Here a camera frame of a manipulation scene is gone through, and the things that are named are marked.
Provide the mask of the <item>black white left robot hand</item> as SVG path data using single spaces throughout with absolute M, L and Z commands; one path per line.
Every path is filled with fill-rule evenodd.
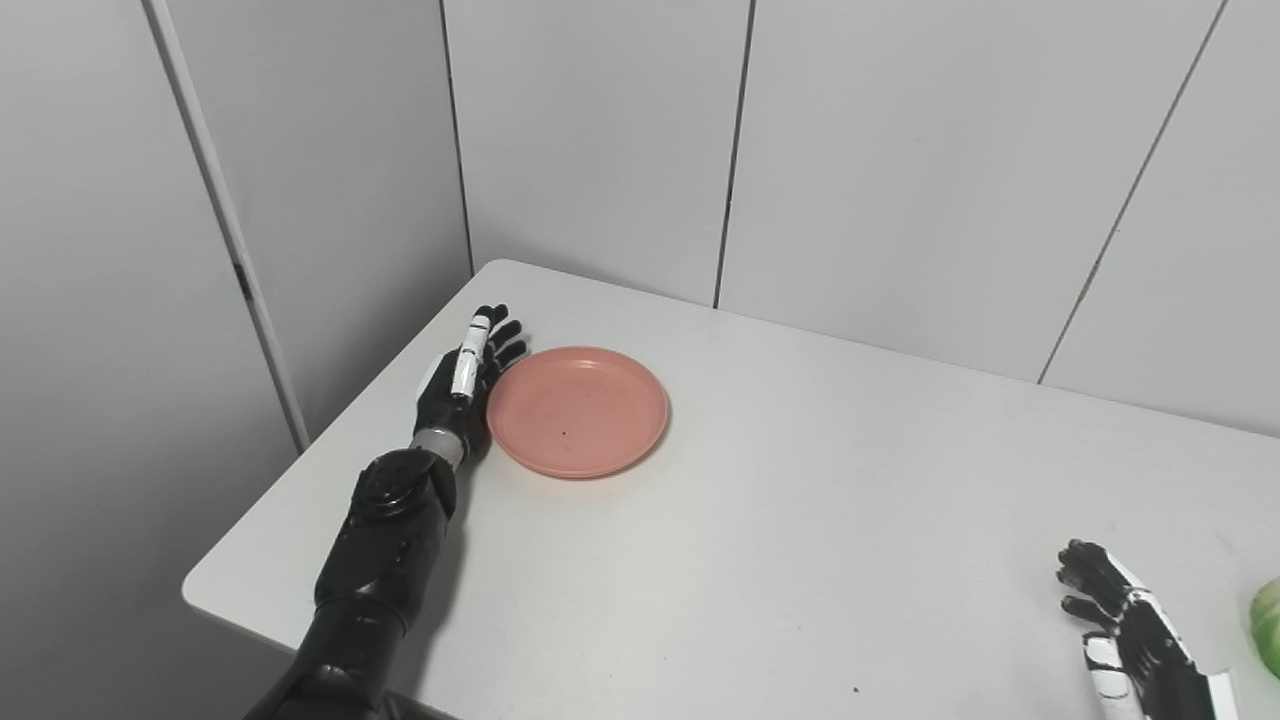
M 521 322 L 504 304 L 483 305 L 462 343 L 444 354 L 419 396 L 413 430 L 448 430 L 479 454 L 489 441 L 486 409 L 497 382 L 529 354 Z

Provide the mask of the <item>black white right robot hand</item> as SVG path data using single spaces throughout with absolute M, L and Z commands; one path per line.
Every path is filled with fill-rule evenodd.
M 1103 546 L 1059 552 L 1061 610 L 1091 625 L 1082 655 L 1106 719 L 1236 719 L 1229 673 L 1201 671 L 1157 596 Z

